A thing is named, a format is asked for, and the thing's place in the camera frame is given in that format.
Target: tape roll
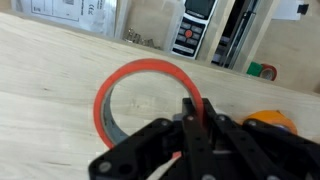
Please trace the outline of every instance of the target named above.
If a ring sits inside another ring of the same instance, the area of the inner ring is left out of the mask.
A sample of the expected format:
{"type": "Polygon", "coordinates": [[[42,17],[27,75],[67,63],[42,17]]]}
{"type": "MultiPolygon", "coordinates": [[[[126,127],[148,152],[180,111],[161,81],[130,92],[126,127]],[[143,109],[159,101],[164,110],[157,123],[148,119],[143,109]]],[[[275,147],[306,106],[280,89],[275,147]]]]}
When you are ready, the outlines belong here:
{"type": "Polygon", "coordinates": [[[298,130],[293,122],[281,114],[279,111],[259,111],[251,114],[246,119],[257,119],[265,123],[287,129],[293,134],[298,134],[298,130]]]}
{"type": "Polygon", "coordinates": [[[165,73],[180,82],[189,92],[197,116],[201,124],[203,124],[203,102],[201,95],[197,87],[183,70],[174,64],[159,59],[136,60],[115,71],[102,84],[95,98],[93,108],[94,124],[99,136],[109,148],[113,148],[115,144],[118,144],[127,137],[117,126],[111,113],[110,98],[112,90],[121,79],[142,71],[165,73]]]}
{"type": "Polygon", "coordinates": [[[269,64],[261,64],[262,65],[262,71],[259,75],[259,77],[263,79],[267,79],[270,81],[274,81],[277,78],[277,69],[269,64]]]}

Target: wooden surface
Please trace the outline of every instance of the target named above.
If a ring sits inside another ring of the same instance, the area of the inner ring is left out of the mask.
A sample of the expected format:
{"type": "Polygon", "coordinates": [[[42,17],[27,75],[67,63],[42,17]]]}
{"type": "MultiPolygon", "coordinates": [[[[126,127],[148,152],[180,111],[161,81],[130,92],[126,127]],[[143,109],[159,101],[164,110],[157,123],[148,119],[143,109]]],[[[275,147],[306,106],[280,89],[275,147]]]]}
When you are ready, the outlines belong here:
{"type": "MultiPolygon", "coordinates": [[[[141,35],[141,39],[152,39],[155,46],[169,51],[169,47],[167,49],[165,47],[167,36],[173,31],[170,29],[170,23],[174,19],[176,22],[173,27],[178,30],[177,22],[181,20],[184,12],[183,3],[180,0],[129,0],[128,3],[131,5],[124,26],[123,38],[126,37],[128,30],[133,28],[141,35]]],[[[118,6],[118,11],[123,11],[123,9],[121,5],[118,6]]]]}
{"type": "Polygon", "coordinates": [[[231,13],[234,0],[223,0],[217,2],[217,7],[208,25],[207,32],[202,40],[202,45],[197,60],[211,64],[213,56],[220,42],[222,33],[231,13]]]}
{"type": "Polygon", "coordinates": [[[0,11],[7,10],[11,8],[11,0],[1,0],[0,1],[0,11]]]}
{"type": "Polygon", "coordinates": [[[320,1],[310,4],[300,21],[272,20],[254,58],[278,69],[276,82],[297,90],[320,93],[320,1]]]}
{"type": "Polygon", "coordinates": [[[254,61],[257,49],[268,29],[272,16],[277,9],[279,2],[279,0],[260,2],[256,17],[233,67],[234,71],[242,73],[247,72],[250,63],[254,61]]]}
{"type": "MultiPolygon", "coordinates": [[[[319,97],[136,47],[0,13],[0,179],[87,179],[89,162],[107,149],[93,125],[95,94],[117,68],[140,58],[181,67],[203,97],[237,121],[280,110],[300,135],[319,140],[319,97]]],[[[169,77],[141,73],[117,85],[111,106],[132,133],[181,112],[186,96],[169,77]]]]}

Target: orange object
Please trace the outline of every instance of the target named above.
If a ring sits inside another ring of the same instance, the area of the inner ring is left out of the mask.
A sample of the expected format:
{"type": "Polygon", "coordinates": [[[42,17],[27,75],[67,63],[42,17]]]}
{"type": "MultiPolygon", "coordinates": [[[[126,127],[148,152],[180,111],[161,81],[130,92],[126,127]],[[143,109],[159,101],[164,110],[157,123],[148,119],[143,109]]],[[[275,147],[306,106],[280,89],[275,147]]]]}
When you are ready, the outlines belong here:
{"type": "Polygon", "coordinates": [[[111,139],[106,135],[103,128],[103,102],[106,98],[106,95],[109,94],[113,87],[124,77],[132,75],[133,73],[143,72],[143,71],[154,71],[171,75],[174,79],[178,80],[189,92],[192,102],[196,107],[196,113],[199,117],[201,124],[203,125],[203,102],[201,95],[188,77],[188,75],[177,67],[174,64],[171,64],[167,61],[158,60],[158,59],[140,59],[133,62],[130,62],[122,67],[120,67],[117,71],[115,71],[100,87],[96,99],[94,102],[93,115],[94,115],[94,123],[95,127],[98,131],[103,142],[109,147],[113,148],[114,144],[111,139]]]}
{"type": "Polygon", "coordinates": [[[191,30],[186,30],[186,32],[184,33],[184,35],[187,37],[187,38],[190,38],[192,36],[192,31],[191,30]]]}
{"type": "Polygon", "coordinates": [[[288,128],[291,133],[298,134],[298,130],[293,122],[283,114],[281,114],[279,111],[259,111],[251,114],[246,119],[257,119],[275,126],[281,125],[288,128]]]}

